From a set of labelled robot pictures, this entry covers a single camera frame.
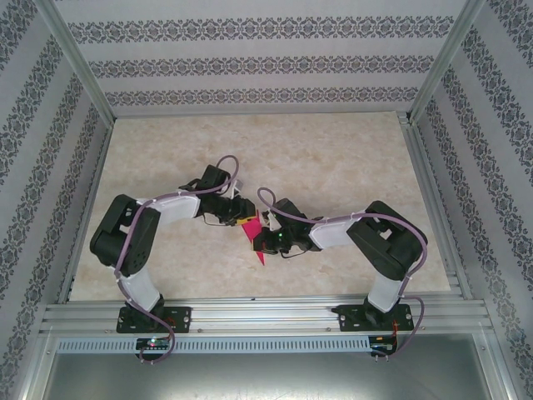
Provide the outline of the aluminium frame post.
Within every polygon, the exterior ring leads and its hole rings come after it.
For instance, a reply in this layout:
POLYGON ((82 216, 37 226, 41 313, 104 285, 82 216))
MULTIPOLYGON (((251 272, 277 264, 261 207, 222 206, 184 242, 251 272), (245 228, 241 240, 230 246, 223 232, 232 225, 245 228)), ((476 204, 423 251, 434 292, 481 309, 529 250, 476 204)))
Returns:
POLYGON ((109 128, 116 120, 116 116, 103 90, 100 88, 88 61, 82 55, 77 42, 67 23, 57 9, 54 0, 33 0, 37 10, 42 15, 47 27, 55 37, 72 70, 79 77, 83 87, 91 98, 100 117, 109 128))
POLYGON ((421 88, 411 106, 411 110, 408 112, 408 120, 410 125, 414 125, 420 120, 427 103, 431 100, 431 96, 441 80, 441 77, 451 64, 454 56, 461 46, 462 41, 469 32, 472 24, 476 20, 485 3, 486 0, 466 0, 463 8, 457 16, 457 19, 451 27, 449 35, 447 36, 443 46, 441 47, 441 50, 432 64, 428 75, 422 83, 421 88))

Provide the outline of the aluminium side rail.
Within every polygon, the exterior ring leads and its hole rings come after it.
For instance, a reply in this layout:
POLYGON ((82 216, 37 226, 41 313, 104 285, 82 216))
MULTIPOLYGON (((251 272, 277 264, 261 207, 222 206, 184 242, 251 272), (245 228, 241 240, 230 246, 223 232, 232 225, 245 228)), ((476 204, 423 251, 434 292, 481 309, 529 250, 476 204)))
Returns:
POLYGON ((52 298, 52 302, 55 304, 67 303, 71 296, 72 285, 77 276, 78 265, 83 253, 88 225, 114 128, 115 123, 113 122, 110 127, 106 128, 102 136, 97 138, 96 143, 91 146, 87 161, 83 165, 81 185, 77 188, 81 197, 76 203, 77 207, 74 208, 74 211, 77 212, 75 224, 68 231, 70 237, 67 239, 58 289, 52 298))
POLYGON ((406 112, 397 112, 396 116, 404 136, 417 182, 421 189, 421 195, 424 199, 428 217, 435 235, 436 246, 438 247, 445 270, 449 275, 453 275, 456 278, 458 288, 461 290, 461 297, 465 300, 472 300, 474 297, 467 282, 465 269, 462 266, 461 258, 446 218, 436 180, 434 179, 421 136, 417 127, 411 124, 406 112))

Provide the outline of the small circuit board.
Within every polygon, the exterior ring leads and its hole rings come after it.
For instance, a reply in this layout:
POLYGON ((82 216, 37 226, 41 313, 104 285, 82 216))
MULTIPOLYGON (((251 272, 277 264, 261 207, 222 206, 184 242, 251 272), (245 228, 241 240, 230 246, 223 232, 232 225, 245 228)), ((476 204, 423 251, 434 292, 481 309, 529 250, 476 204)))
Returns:
POLYGON ((169 347, 170 340, 167 337, 138 338, 136 342, 136 350, 138 351, 166 351, 169 347))
POLYGON ((369 343, 373 356, 390 356, 397 350, 397 336, 370 336, 369 343))

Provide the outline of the grey metal sheet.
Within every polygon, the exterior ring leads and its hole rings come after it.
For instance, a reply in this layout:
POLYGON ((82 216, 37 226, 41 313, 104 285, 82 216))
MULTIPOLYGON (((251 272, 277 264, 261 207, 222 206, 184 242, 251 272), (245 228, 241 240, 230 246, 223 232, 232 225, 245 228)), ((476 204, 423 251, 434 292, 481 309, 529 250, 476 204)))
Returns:
POLYGON ((26 400, 517 400, 486 338, 421 335, 389 361, 357 352, 66 353, 51 341, 26 400))

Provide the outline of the aluminium frame bar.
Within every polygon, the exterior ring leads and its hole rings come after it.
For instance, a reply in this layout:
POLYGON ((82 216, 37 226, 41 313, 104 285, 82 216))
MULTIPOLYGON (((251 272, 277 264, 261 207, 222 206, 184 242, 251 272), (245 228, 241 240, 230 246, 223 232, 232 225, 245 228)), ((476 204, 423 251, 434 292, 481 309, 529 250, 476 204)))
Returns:
POLYGON ((517 389, 496 334, 481 330, 472 334, 477 357, 491 400, 526 400, 517 389))
POLYGON ((22 364, 19 377, 8 400, 44 399, 56 351, 56 329, 45 323, 44 327, 38 331, 27 360, 22 364))

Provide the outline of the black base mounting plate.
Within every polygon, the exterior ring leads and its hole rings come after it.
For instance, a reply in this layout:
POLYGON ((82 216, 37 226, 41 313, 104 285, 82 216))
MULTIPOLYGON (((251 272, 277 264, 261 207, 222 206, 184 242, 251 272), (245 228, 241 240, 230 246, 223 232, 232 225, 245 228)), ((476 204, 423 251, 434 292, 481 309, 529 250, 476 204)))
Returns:
POLYGON ((340 305, 332 309, 338 316, 342 332, 410 332, 414 329, 411 308, 407 304, 397 304, 389 312, 381 312, 371 305, 340 305))
MULTIPOLYGON (((189 333, 192 309, 189 307, 156 307, 153 313, 175 333, 189 333)), ((168 329, 142 312, 126 305, 118 314, 118 333, 167 333, 168 329)))

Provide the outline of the long aluminium base rail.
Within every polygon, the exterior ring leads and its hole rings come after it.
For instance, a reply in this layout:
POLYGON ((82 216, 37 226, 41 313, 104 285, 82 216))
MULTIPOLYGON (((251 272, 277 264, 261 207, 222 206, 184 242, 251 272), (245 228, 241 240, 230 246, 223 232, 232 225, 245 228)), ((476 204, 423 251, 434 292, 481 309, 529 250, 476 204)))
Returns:
MULTIPOLYGON (((302 296, 168 300, 173 307, 190 307, 192 336, 337 335, 338 317, 331 309, 361 303, 360 296, 302 296)), ((478 333, 494 325, 482 300, 459 294, 426 295, 407 300, 420 334, 478 333)), ((38 328, 48 323, 56 337, 111 337, 116 335, 120 301, 72 301, 46 306, 38 328)))

